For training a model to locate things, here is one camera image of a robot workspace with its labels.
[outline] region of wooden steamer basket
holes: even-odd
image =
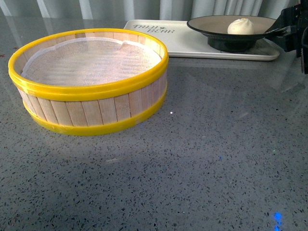
[[[133,77],[90,86],[55,86],[21,77],[27,61],[40,49],[66,40],[102,37],[132,41],[155,51],[161,61]],[[83,29],[33,41],[12,55],[9,75],[32,118],[44,128],[67,135],[102,135],[132,127],[153,115],[167,90],[168,52],[158,39],[124,29]]]

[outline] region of white tray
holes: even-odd
[[[131,20],[124,29],[158,38],[167,46],[170,57],[270,61],[279,56],[279,51],[265,39],[258,40],[255,47],[246,52],[228,53],[216,50],[207,44],[206,36],[190,29],[186,21]]]

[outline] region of yellow plastic rim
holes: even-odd
[[[93,86],[68,87],[68,86],[52,86],[52,85],[40,84],[21,77],[14,70],[14,65],[18,57],[31,47],[34,47],[40,43],[46,42],[51,39],[56,39],[59,37],[80,34],[80,33],[89,33],[89,32],[119,32],[119,33],[128,33],[149,38],[150,40],[155,41],[160,47],[163,48],[164,56],[156,66],[132,78],[107,84],[93,85]],[[152,37],[150,35],[141,32],[126,30],[126,29],[97,28],[97,29],[82,29],[82,30],[68,31],[35,40],[17,50],[11,56],[8,66],[9,66],[9,75],[15,86],[27,94],[48,100],[90,101],[90,100],[105,99],[127,94],[129,92],[141,89],[153,83],[155,80],[160,78],[166,71],[168,65],[168,59],[169,56],[166,46],[155,37]]]
[[[64,126],[59,124],[54,124],[43,120],[33,114],[29,108],[26,106],[24,102],[24,106],[29,114],[32,116],[34,121],[36,121],[42,127],[57,132],[62,133],[65,135],[73,135],[73,136],[97,136],[97,135],[104,135],[112,132],[121,131],[132,126],[141,123],[142,121],[146,120],[150,116],[152,116],[162,105],[166,97],[167,86],[165,88],[164,94],[158,99],[158,101],[153,104],[148,109],[144,110],[138,115],[135,115],[131,118],[124,119],[115,123],[105,124],[105,125],[98,125],[98,126],[90,126],[90,127],[74,127],[74,126]]]

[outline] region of white mesh cloth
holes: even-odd
[[[36,52],[21,76],[48,85],[89,86],[133,77],[160,61],[156,52],[136,42],[76,38]]]

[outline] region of curtain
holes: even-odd
[[[190,20],[207,15],[253,15],[277,18],[299,0],[0,0],[5,16]]]

